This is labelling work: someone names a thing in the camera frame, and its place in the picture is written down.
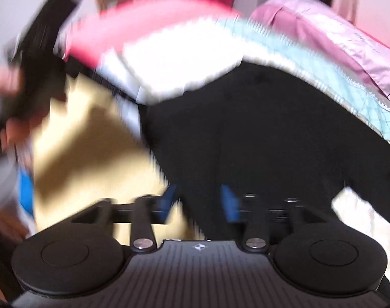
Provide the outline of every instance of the black circular cover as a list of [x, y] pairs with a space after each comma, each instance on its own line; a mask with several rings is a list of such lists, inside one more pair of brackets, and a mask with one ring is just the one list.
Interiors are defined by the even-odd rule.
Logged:
[[323, 295], [348, 295], [376, 289], [387, 256], [375, 240], [343, 223], [316, 223], [282, 240], [274, 262], [300, 287]]
[[123, 266], [122, 246], [94, 225], [60, 223], [17, 247], [12, 267], [22, 286], [48, 296], [93, 291]]

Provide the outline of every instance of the human hand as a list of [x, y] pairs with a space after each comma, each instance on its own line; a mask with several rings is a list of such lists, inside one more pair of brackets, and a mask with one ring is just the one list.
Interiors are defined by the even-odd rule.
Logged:
[[[14, 96], [22, 85], [23, 75], [18, 68], [0, 66], [0, 94]], [[30, 131], [40, 125], [48, 113], [48, 111], [39, 112], [25, 121], [17, 118], [9, 119], [0, 135], [2, 149], [25, 141]]]

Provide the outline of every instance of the silver screw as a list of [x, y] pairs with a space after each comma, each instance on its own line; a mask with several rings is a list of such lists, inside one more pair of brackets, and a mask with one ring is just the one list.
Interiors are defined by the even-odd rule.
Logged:
[[153, 242], [149, 238], [138, 238], [134, 240], [133, 245], [138, 249], [147, 249], [153, 246]]
[[254, 237], [254, 238], [249, 238], [246, 241], [246, 245], [252, 249], [260, 249], [266, 245], [266, 242], [265, 242], [265, 240], [262, 240], [261, 238]]

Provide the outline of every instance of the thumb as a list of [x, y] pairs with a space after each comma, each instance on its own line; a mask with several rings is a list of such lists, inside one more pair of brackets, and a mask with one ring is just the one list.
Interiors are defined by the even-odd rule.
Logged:
[[0, 93], [17, 93], [21, 80], [22, 75], [18, 68], [0, 66]]

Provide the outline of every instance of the gray ribbed panel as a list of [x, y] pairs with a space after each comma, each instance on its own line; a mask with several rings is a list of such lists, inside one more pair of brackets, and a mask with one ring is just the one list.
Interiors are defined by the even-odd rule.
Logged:
[[[194, 248], [198, 243], [206, 248]], [[15, 308], [383, 308], [375, 293], [326, 299], [285, 282], [263, 255], [234, 242], [164, 242], [133, 257], [124, 273], [101, 292], [75, 299], [25, 293]]]

